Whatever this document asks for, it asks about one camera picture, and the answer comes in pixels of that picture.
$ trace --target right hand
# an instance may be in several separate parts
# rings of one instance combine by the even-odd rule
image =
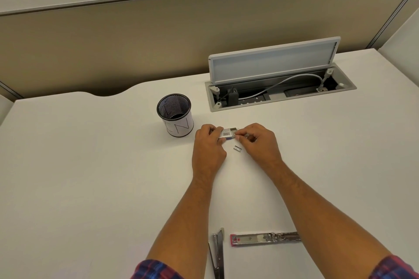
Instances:
[[[261,124],[251,124],[235,134],[235,138],[268,176],[283,164],[275,134]]]

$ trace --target black mesh cup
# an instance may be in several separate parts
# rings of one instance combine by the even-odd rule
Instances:
[[[191,101],[182,94],[170,94],[157,104],[157,115],[166,125],[167,132],[174,137],[183,137],[194,128]]]

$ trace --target gray cable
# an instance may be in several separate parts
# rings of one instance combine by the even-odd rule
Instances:
[[[270,86],[270,87],[268,87],[268,88],[264,89],[263,91],[259,92],[258,94],[254,94],[254,95],[249,96],[249,97],[239,98],[238,100],[239,100],[239,101],[243,101],[243,100],[245,100],[245,99],[254,98],[254,97],[256,97],[256,96],[258,96],[258,95],[262,94],[263,92],[269,91],[271,88],[273,88],[273,87],[275,87],[275,86],[277,86],[277,85],[282,84],[282,83],[283,83],[283,82],[285,82],[285,81],[288,81],[288,80],[290,80],[290,79],[292,79],[292,78],[299,77],[299,76],[314,76],[314,77],[317,77],[320,81],[323,81],[323,79],[322,79],[320,76],[316,75],[316,74],[297,74],[297,75],[294,75],[294,76],[291,76],[291,77],[289,77],[289,78],[286,78],[285,80],[280,81],[279,83],[276,83],[275,85],[272,85],[272,86]]]

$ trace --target hand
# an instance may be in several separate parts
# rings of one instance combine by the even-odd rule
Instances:
[[[275,134],[260,124],[251,124],[238,130],[236,139],[268,176],[283,164]]]
[[[211,185],[223,164],[226,151],[222,144],[225,138],[218,139],[223,127],[206,124],[195,134],[194,153],[192,154],[193,180]]]

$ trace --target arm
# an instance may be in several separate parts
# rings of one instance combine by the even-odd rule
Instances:
[[[185,279],[205,274],[212,184],[227,155],[222,147],[225,138],[218,139],[222,130],[203,125],[196,131],[192,182],[147,256],[162,261]]]
[[[275,184],[305,248],[326,279],[368,278],[374,267],[391,254],[287,167],[272,131],[252,124],[236,135]]]

